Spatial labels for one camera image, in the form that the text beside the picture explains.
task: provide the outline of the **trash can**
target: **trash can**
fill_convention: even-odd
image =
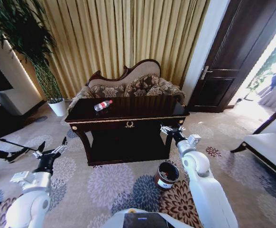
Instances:
[[[165,161],[158,166],[154,181],[159,189],[165,191],[171,189],[178,178],[178,168],[172,163]]]

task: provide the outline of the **table leg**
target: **table leg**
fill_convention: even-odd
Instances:
[[[74,131],[81,139],[84,149],[85,149],[85,153],[86,153],[86,157],[87,157],[87,162],[92,161],[92,155],[91,155],[91,145],[89,142],[89,139],[87,138],[85,132],[82,131]]]
[[[170,150],[171,150],[172,139],[173,139],[172,134],[168,134],[166,137],[166,151],[168,153],[170,153]]]

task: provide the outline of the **green leaves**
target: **green leaves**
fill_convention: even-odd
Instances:
[[[44,13],[38,0],[0,0],[0,43],[3,47],[7,40],[32,62],[48,102],[56,103],[62,95],[46,58],[55,40],[44,26]]]

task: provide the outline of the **door handle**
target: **door handle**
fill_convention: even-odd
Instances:
[[[209,66],[205,66],[204,69],[203,69],[203,72],[202,72],[202,75],[200,77],[200,80],[204,80],[204,77],[205,77],[205,74],[206,73],[211,73],[213,72],[212,70],[208,70],[209,69]]]

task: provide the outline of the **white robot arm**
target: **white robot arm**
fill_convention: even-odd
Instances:
[[[213,177],[209,159],[196,151],[200,136],[192,134],[183,137],[183,127],[171,129],[162,126],[161,131],[172,134],[182,159],[182,164],[190,178],[190,190],[205,228],[237,228],[238,223],[220,183]]]
[[[62,145],[55,150],[41,153],[45,142],[39,146],[34,155],[40,159],[38,168],[33,171],[16,173],[11,182],[22,186],[23,195],[10,206],[6,214],[5,228],[42,228],[45,214],[50,205],[51,177],[56,158],[67,148],[64,138]]]

